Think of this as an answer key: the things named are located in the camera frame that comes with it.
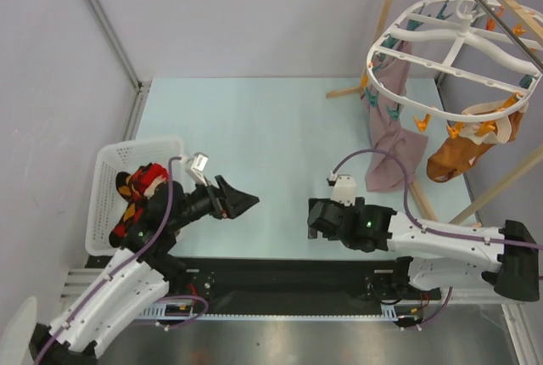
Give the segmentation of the red beige fox sock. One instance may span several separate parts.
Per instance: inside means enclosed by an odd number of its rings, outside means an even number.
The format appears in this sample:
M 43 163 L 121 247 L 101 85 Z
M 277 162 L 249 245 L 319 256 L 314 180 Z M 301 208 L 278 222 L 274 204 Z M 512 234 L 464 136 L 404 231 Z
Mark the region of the red beige fox sock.
M 169 180 L 168 171 L 160 164 L 140 166 L 132 175 L 132 189 L 140 196 L 150 199 L 156 188 Z

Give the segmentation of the white round clip hanger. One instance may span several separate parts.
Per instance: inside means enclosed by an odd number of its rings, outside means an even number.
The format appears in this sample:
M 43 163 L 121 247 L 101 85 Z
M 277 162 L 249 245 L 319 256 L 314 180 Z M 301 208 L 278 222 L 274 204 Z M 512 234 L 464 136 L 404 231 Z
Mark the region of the white round clip hanger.
M 498 14 L 499 9 L 502 8 L 498 6 L 498 2 L 496 0 L 485 1 Z M 481 9 L 475 0 L 422 0 L 413 4 L 382 33 L 369 49 L 367 54 L 367 77 L 369 82 L 380 93 L 397 104 L 424 114 L 431 114 L 431 116 L 446 121 L 465 123 L 492 121 L 515 112 L 531 99 L 542 77 L 542 71 L 537 70 L 529 60 L 518 58 L 498 46 L 500 42 L 506 43 L 510 41 L 505 33 L 474 26 L 475 20 L 484 16 L 484 14 L 485 11 Z M 411 43 L 450 42 L 451 47 L 445 58 L 437 62 L 387 46 L 385 42 L 390 38 L 395 39 L 397 42 Z M 474 71 L 455 67 L 454 63 L 458 54 L 466 46 L 477 50 L 508 70 L 517 72 L 521 76 L 529 76 L 528 86 L 513 85 L 499 79 L 480 75 Z M 501 101 L 496 110 L 463 111 L 461 113 L 440 110 L 431 105 L 419 103 L 392 88 L 386 87 L 375 74 L 378 69 L 378 61 L 386 59 L 398 59 L 406 64 L 419 65 L 447 76 L 494 88 L 508 93 L 510 98 Z

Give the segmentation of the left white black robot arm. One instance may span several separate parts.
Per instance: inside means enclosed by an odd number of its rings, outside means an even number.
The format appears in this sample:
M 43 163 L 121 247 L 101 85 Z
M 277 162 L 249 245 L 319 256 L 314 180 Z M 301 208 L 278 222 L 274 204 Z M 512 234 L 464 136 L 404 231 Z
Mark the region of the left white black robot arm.
M 108 266 L 63 314 L 48 325 L 36 325 L 29 343 L 34 363 L 97 363 L 120 331 L 164 297 L 206 306 L 190 291 L 186 265 L 170 253 L 177 235 L 205 216 L 233 220 L 259 201 L 222 176 L 191 193 L 177 181 L 158 184 Z

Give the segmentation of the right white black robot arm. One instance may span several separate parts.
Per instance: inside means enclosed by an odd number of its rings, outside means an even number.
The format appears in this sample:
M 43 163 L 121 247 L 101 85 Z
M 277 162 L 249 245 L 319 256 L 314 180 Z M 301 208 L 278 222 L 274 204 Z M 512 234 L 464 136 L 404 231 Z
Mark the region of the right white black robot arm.
M 419 290 L 491 288 L 509 300 L 540 298 L 541 246 L 521 222 L 503 227 L 462 227 L 427 220 L 363 201 L 342 205 L 331 199 L 310 199 L 308 227 L 326 239 L 365 253 L 399 253 L 391 277 L 392 290 L 411 298 Z

